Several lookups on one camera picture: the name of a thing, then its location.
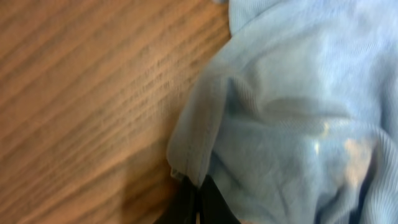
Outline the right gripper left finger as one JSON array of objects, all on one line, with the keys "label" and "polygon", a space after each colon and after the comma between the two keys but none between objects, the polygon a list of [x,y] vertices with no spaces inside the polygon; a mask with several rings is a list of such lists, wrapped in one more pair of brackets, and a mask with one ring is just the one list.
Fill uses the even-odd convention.
[{"label": "right gripper left finger", "polygon": [[154,224],[196,224],[196,196],[197,188],[184,177],[172,202]]}]

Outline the light blue printed t-shirt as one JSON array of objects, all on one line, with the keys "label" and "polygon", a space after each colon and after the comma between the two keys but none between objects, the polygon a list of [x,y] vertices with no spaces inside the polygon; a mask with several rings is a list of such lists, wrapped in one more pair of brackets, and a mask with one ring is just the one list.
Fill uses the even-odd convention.
[{"label": "light blue printed t-shirt", "polygon": [[397,1],[230,1],[170,138],[254,223],[397,222]]}]

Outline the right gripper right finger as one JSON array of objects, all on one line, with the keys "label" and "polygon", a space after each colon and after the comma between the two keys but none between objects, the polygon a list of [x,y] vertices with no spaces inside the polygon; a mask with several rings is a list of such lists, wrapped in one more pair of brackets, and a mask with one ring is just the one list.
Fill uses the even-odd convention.
[{"label": "right gripper right finger", "polygon": [[201,224],[241,224],[228,207],[211,176],[205,177],[198,198]]}]

